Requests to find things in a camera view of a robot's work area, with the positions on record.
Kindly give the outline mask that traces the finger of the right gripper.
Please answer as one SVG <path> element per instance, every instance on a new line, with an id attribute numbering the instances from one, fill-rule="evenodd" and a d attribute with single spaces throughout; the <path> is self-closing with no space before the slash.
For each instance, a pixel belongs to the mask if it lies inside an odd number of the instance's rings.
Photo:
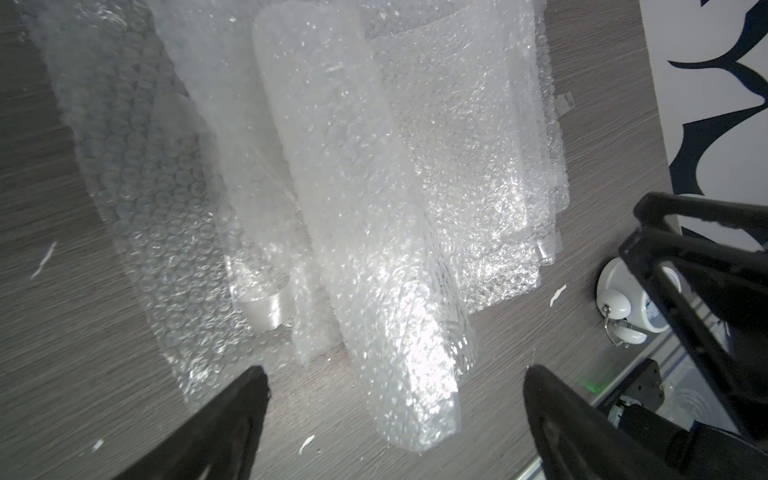
<path id="1" fill-rule="evenodd" d="M 640 228 L 619 255 L 738 430 L 766 440 L 766 254 Z"/>
<path id="2" fill-rule="evenodd" d="M 693 239 L 706 240 L 722 246 L 762 246 L 749 232 L 767 233 L 767 207 L 724 202 L 700 196 L 680 196 L 651 192 L 634 207 L 634 216 L 641 227 L 632 234 L 632 244 L 638 242 L 641 233 L 674 233 L 676 228 L 667 224 L 668 216 L 695 219 L 695 226 L 705 223 L 718 224 L 706 227 L 703 234 L 695 233 Z"/>

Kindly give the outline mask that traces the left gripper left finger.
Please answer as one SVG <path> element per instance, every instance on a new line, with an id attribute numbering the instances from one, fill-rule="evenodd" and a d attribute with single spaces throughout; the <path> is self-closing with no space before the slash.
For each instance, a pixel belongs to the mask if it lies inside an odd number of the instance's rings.
<path id="1" fill-rule="evenodd" d="M 271 397 L 260 366 L 246 369 L 119 479 L 248 479 Z"/>

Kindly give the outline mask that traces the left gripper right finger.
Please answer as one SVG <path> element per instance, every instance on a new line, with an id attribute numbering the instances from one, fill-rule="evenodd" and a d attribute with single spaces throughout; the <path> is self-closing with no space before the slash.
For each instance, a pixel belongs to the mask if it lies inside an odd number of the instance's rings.
<path id="1" fill-rule="evenodd" d="M 548 479 L 676 479 L 678 472 L 610 424 L 542 365 L 531 366 L 523 396 Z"/>

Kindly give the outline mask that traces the bubble-wrapped cylinder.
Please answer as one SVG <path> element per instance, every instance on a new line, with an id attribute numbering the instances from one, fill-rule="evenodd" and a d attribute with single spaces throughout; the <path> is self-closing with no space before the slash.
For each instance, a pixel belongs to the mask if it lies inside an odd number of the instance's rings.
<path id="1" fill-rule="evenodd" d="M 154 1 L 156 30 L 216 138 L 215 177 L 292 294 L 307 362 L 341 340 L 251 42 L 266 1 Z M 532 1 L 355 1 L 386 100 L 471 312 L 534 289 L 569 202 Z"/>

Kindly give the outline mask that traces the bubble-wrapped roll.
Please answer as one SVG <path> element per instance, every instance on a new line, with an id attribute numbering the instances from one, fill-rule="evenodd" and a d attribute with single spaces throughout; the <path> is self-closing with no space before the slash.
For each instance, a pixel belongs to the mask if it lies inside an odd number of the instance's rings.
<path id="1" fill-rule="evenodd" d="M 461 427 L 468 312 L 355 11 L 282 1 L 253 44 L 295 195 L 376 428 L 429 450 Z"/>

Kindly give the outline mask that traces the bubble wrap around vase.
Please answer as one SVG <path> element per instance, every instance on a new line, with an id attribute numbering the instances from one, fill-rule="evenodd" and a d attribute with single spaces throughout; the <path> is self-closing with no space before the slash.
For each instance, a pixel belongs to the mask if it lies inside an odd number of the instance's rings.
<path id="1" fill-rule="evenodd" d="M 78 165 L 186 401 L 294 357 L 245 314 L 277 279 L 238 229 L 208 139 L 142 1 L 22 1 Z"/>

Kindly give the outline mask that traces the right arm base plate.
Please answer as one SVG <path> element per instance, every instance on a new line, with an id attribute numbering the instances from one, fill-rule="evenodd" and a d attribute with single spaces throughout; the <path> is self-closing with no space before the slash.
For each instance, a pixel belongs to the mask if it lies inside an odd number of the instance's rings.
<path id="1" fill-rule="evenodd" d="M 648 410 L 657 411 L 665 400 L 658 363 L 651 358 L 642 360 L 597 404 L 597 410 L 608 414 L 622 396 L 638 401 Z"/>

